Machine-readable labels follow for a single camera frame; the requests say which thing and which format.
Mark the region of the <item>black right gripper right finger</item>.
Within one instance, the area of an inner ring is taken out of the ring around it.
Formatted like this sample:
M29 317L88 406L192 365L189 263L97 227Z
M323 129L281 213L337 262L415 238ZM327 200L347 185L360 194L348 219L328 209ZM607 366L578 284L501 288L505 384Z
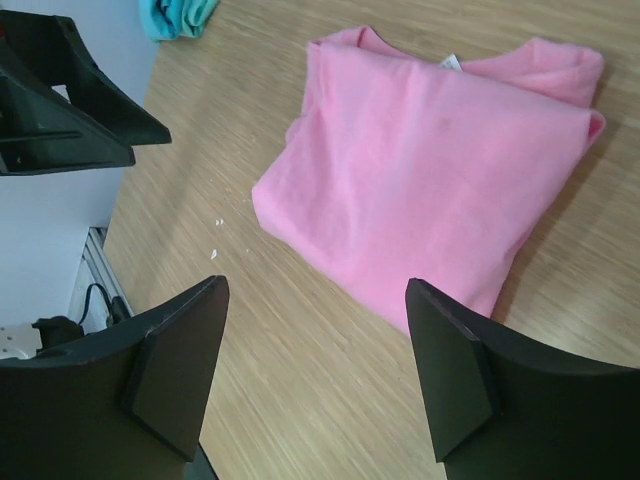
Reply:
M635 479L639 372L575 355L413 279L406 307L437 462L450 479Z

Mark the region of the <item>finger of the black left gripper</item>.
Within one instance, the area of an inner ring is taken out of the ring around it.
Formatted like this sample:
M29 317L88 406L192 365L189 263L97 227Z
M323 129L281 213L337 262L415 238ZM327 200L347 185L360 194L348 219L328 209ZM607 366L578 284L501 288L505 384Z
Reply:
M3 9L1 74L44 98L64 85L67 96L58 101L64 110L126 146L172 141L169 129L98 67L69 17Z
M45 85L1 46L1 173L42 175L121 168L133 150Z

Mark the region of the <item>pink t shirt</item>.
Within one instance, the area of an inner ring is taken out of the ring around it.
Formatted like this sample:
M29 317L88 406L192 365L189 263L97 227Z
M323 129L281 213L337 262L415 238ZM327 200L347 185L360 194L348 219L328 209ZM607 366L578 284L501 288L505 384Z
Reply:
M252 190L260 226L401 331L412 278L490 315L601 134L601 53L534 38L430 63L372 28L311 41L299 116Z

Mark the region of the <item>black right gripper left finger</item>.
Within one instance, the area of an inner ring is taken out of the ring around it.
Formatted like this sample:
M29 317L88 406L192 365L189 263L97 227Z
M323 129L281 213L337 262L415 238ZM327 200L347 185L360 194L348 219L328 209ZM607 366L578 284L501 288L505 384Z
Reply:
M5 479L212 479L199 438L229 286L211 276L114 326L1 363Z

